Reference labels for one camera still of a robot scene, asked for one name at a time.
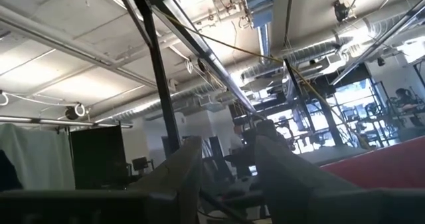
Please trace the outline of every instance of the ventilation duct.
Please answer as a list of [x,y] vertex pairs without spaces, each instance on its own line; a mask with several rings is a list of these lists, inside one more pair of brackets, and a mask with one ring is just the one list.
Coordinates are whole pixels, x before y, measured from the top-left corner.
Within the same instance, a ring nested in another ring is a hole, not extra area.
[[[373,15],[368,16],[367,20],[361,19],[357,25],[356,28],[361,29],[362,25],[365,27],[370,27],[369,30],[374,31],[375,33],[381,34],[386,29],[390,28],[390,24],[395,22],[395,19],[400,18],[407,10],[409,10],[408,3],[403,1],[401,3],[398,3],[396,5],[391,5],[382,8],[381,10],[374,12]],[[348,28],[340,27],[340,30],[344,30],[344,32],[348,32]],[[319,58],[321,56],[325,56],[331,53],[334,53],[339,45],[341,44],[347,44],[350,41],[353,40],[352,37],[347,37],[342,31],[341,35],[335,35],[334,34],[334,40],[323,42],[324,40],[329,40],[332,38],[329,38],[329,31],[324,31],[324,35],[314,35],[313,37],[317,38],[326,38],[326,39],[316,39],[315,41],[310,38],[308,38],[309,44],[316,44],[311,45],[309,47],[304,47],[302,49],[296,50],[292,54],[290,53],[283,53],[276,57],[287,57],[289,60],[295,60],[298,63],[301,62],[307,62],[309,60]],[[282,63],[270,63],[270,65],[259,65],[258,58],[250,58],[244,62],[240,62],[236,65],[230,66],[228,68],[228,72],[230,74],[240,74],[244,73],[247,75],[247,77],[256,77],[262,74],[266,74],[269,72],[276,71],[280,68],[282,68]],[[211,81],[210,83],[206,83],[205,80],[201,77],[195,78],[193,80],[190,80],[188,82],[180,84],[177,89],[178,92],[171,95],[171,101],[172,102],[178,102],[179,100],[188,99],[194,95],[203,95],[208,92],[212,92],[214,90],[220,89],[220,85],[217,84],[215,81]],[[157,94],[152,94],[150,96],[147,96],[145,98],[142,98],[141,100],[137,100],[135,102],[131,102],[129,104],[126,104],[124,106],[119,107],[118,109],[111,110],[109,112],[106,112],[98,117],[96,117],[97,122],[105,121],[105,120],[118,120],[118,121],[124,121],[124,120],[132,120],[134,118],[145,116],[146,114],[149,114],[154,111],[158,111],[161,109],[161,104],[159,101],[159,96]]]

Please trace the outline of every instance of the ceiling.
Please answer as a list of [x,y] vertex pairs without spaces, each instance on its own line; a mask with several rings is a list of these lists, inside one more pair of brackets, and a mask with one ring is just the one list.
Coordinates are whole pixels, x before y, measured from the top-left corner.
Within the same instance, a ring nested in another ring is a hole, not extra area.
[[[383,0],[357,0],[356,14],[365,14],[379,7]],[[180,0],[182,7],[193,21],[205,21],[230,0]],[[332,8],[334,0],[293,0],[289,25],[289,39],[297,42],[311,34],[337,24]],[[284,49],[286,9],[288,0],[275,0],[274,21],[270,25],[273,49]],[[0,0],[0,6],[28,20],[47,27],[76,44],[88,47],[113,61],[114,68],[98,67],[89,60],[54,50],[42,41],[32,40],[19,31],[10,32],[0,22],[0,89],[21,96],[47,102],[81,102],[91,107],[90,115],[96,116],[132,100],[156,91],[152,63],[146,45],[137,32],[127,11],[113,0]],[[244,27],[239,17],[216,22],[202,32],[220,41],[259,52],[257,31]],[[159,36],[167,36],[170,30],[155,18]],[[226,66],[247,58],[247,55],[207,41]],[[196,78],[184,65],[185,58],[193,54],[179,41],[161,51],[167,78],[184,82]],[[139,58],[132,58],[139,51]],[[124,77],[122,72],[139,79]],[[63,106],[37,104],[12,98],[8,105],[0,106],[0,115],[42,116],[63,118]]]

